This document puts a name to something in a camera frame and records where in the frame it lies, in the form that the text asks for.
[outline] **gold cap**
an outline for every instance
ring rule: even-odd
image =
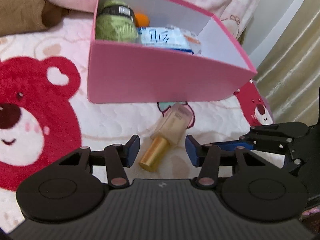
[[[139,165],[146,171],[154,172],[158,168],[160,160],[165,152],[170,148],[170,143],[167,139],[158,136],[156,137],[149,149],[141,158]]]

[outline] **bear nose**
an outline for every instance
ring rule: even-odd
[[[257,108],[258,108],[258,111],[261,115],[264,115],[264,113],[266,112],[264,110],[264,106],[262,104],[257,104]]]
[[[0,129],[12,128],[20,119],[21,110],[16,104],[0,104]]]

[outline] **cosmetic bottle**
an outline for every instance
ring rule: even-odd
[[[191,119],[192,113],[183,105],[175,103],[150,136],[152,144],[141,158],[139,165],[146,171],[156,171],[164,154],[179,143]]]

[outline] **curtain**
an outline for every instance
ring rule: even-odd
[[[275,122],[316,124],[320,87],[320,0],[305,0],[255,77]]]

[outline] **pink box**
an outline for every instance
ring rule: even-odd
[[[94,19],[106,0],[98,0]],[[88,99],[93,103],[217,101],[256,69],[212,13],[182,0],[121,0],[146,14],[151,27],[174,25],[198,35],[201,55],[95,39],[92,26]]]

